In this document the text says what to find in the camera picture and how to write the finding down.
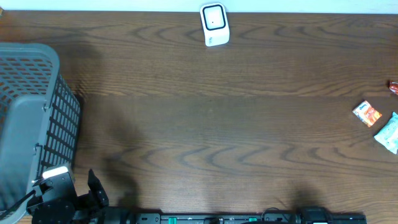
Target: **white device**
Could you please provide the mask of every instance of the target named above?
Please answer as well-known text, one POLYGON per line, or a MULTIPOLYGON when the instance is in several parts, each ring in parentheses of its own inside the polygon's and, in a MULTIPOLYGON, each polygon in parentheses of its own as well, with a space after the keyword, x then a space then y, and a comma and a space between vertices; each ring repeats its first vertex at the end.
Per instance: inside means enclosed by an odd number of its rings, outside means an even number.
POLYGON ((55 177, 56 175, 64 174, 64 173, 69 173, 70 178, 72 179, 72 182, 75 182, 75 176, 73 175, 72 169, 70 168, 70 164, 65 163, 65 164, 60 164, 57 166, 49 167, 45 172, 43 172, 43 178, 47 179, 50 177, 55 177))
POLYGON ((216 46, 229 41, 229 25, 224 5, 221 3, 204 5, 200 8, 200 17, 206 46, 216 46))

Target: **snack packet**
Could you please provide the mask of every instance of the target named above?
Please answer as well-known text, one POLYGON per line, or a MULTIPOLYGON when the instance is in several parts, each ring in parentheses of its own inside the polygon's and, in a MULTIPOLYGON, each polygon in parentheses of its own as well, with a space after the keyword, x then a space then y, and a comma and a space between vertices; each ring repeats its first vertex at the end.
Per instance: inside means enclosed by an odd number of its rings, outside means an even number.
POLYGON ((381 114, 366 100, 357 106, 353 113, 368 127, 372 126, 381 117, 381 114))
POLYGON ((390 90, 398 95, 398 83, 390 80, 390 85, 389 85, 390 90))
POLYGON ((398 115, 393 112, 392 118, 374 138, 392 153, 398 150, 398 115))

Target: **light blue snack packet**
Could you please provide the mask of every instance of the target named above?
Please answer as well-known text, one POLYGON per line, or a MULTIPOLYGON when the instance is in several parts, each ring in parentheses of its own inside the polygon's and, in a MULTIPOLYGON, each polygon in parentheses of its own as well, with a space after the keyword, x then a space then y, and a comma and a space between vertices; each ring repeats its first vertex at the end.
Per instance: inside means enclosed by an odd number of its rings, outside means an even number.
POLYGON ((392 153, 398 150, 398 115, 392 112, 392 118, 388 121, 374 138, 392 153))

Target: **wood grain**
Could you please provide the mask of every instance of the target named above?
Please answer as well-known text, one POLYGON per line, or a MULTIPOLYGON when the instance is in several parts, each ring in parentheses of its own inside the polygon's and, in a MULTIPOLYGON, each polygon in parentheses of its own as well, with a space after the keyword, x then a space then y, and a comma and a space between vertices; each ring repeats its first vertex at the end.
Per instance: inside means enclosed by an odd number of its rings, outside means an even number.
POLYGON ((52 46, 84 98, 79 194, 92 168, 112 205, 397 223, 398 157, 373 136, 398 111, 398 17, 228 19, 230 42, 206 48, 197 13, 7 11, 0 40, 52 46), (351 112, 363 100, 383 114, 371 128, 351 112))

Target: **gray plastic basket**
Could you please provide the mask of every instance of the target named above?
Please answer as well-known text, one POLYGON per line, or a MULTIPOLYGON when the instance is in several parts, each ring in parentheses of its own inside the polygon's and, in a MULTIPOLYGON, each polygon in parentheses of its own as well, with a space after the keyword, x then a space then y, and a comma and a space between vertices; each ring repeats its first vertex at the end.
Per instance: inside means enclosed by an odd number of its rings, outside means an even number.
MULTIPOLYGON (((46 168, 73 161, 80 105, 59 65, 49 46, 0 43, 0 211, 46 168)), ((0 224, 21 219, 26 203, 0 224)))

